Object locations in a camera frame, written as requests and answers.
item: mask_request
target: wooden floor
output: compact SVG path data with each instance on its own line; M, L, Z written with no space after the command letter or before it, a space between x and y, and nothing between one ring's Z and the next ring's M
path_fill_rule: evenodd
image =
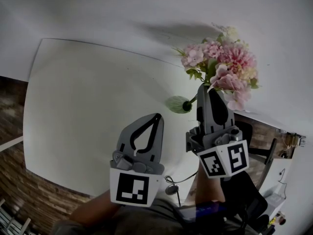
M27 83L0 77L0 142L22 133L23 106ZM249 118L236 116L253 126L250 147L269 149L274 137L278 138L275 153L286 149L282 134L276 128ZM250 174L257 184L264 165L250 160ZM90 196L74 192L49 182L25 168L23 143L0 152L0 199L5 198L4 207L24 222L31 218L31 227L45 235L52 224L65 219Z

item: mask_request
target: flower bouquet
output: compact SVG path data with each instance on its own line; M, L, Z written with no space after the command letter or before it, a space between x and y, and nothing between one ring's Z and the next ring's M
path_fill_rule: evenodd
M201 44L175 50L190 79L200 79L210 89L223 91L228 108L242 111L251 97L251 89L259 88L256 58L248 44L238 39L235 28L218 29L222 33L215 40L205 38ZM191 100L174 96L166 100L166 105L175 113L187 113L196 100L197 95Z

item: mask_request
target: forearm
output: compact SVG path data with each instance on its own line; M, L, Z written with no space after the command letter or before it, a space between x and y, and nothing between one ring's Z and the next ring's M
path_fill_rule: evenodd
M69 219L92 227L112 218L121 207L110 200L110 190L78 207Z
M217 200L225 202L224 193L221 187L221 180L209 179L199 163L198 180L196 188L196 204Z

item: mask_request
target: person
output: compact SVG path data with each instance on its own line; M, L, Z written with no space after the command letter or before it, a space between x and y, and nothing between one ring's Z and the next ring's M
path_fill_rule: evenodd
M225 202L220 179L208 179L199 164L196 188L196 204L209 201ZM242 221L237 215L224 222L222 234L237 230ZM205 234L215 234L208 227ZM122 206L110 201L110 191L78 207L68 218L53 225L51 235L182 235L199 234L187 231L174 215L173 206L155 199L149 208ZM246 235L257 235L246 226Z

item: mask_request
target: power cord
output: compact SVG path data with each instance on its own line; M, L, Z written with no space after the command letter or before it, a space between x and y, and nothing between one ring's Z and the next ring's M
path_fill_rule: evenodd
M286 199L286 198L287 198L287 196L286 196L287 183L283 183L283 182L282 182L283 177L284 177L284 174L285 174L285 171L286 171L286 169L284 168L284 169L279 173L279 175L282 175L282 178L281 178L280 180L278 180L278 182L280 182L281 184L285 185L284 195L285 195L285 199Z
M192 178L192 177L193 177L193 176L195 176L197 173L198 173L198 171L196 171L194 174L192 174L192 175L191 175L191 176L189 176L188 178L186 178L186 179L184 179L184 180L181 180L181 181L178 181L178 182L174 182L174 180L172 179L172 177L171 177L171 176L165 176L165 181L166 181L167 183L172 184L172 185L174 186L175 184L178 184L178 183L184 182L184 181L186 181L186 180L188 180L188 179ZM181 207L178 190L176 191L176 194L177 194L177 199L178 199L178 204L179 204L179 207Z

